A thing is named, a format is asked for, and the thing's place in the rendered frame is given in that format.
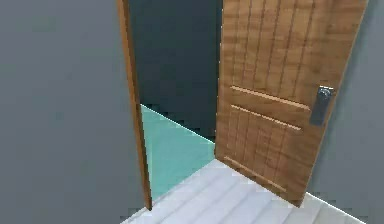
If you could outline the brown wooden door frame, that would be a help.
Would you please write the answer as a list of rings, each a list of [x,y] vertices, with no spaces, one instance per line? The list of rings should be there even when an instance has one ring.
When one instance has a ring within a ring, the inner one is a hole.
[[[126,80],[129,91],[129,102],[136,140],[136,151],[141,174],[141,185],[145,208],[149,211],[153,208],[153,199],[148,171],[148,160],[145,147],[144,130],[142,122],[141,104],[138,88],[136,59],[134,53],[134,40],[131,28],[129,0],[116,0],[119,16],[120,35],[126,70]]]

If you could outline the brown wooden room door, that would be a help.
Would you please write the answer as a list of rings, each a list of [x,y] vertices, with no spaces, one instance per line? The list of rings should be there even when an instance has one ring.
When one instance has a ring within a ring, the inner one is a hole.
[[[216,159],[303,203],[369,0],[223,0]],[[325,123],[309,123],[320,86]]]

